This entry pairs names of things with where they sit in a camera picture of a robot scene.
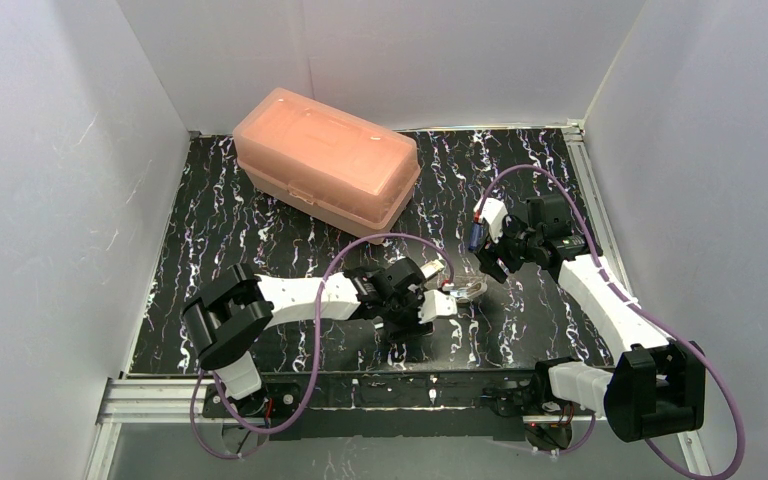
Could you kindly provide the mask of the white mini stapler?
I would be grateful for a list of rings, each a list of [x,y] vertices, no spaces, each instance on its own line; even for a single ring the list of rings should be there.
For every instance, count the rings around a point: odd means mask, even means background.
[[[458,304],[468,304],[480,298],[488,290],[485,281],[474,281],[454,288],[450,295]]]

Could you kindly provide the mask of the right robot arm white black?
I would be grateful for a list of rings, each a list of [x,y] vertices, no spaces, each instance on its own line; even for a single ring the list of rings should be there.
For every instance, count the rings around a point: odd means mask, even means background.
[[[478,202],[469,249],[480,271],[499,283],[526,264],[548,273],[592,321],[615,361],[607,369],[572,358],[540,361],[524,406],[576,404],[605,417],[624,442],[703,426],[701,361],[635,312],[607,261],[576,232],[562,195],[532,197],[514,209],[497,199]]]

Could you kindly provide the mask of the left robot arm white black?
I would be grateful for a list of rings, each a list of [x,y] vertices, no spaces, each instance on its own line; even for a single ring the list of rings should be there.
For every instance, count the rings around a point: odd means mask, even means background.
[[[268,328],[320,317],[373,320],[395,343],[431,333],[434,320],[457,310],[453,298],[426,286],[441,268],[401,258],[387,268],[361,266],[321,280],[259,275],[239,264],[201,288],[185,304],[182,321],[201,368],[218,375],[228,397],[243,400],[262,388],[250,350]]]

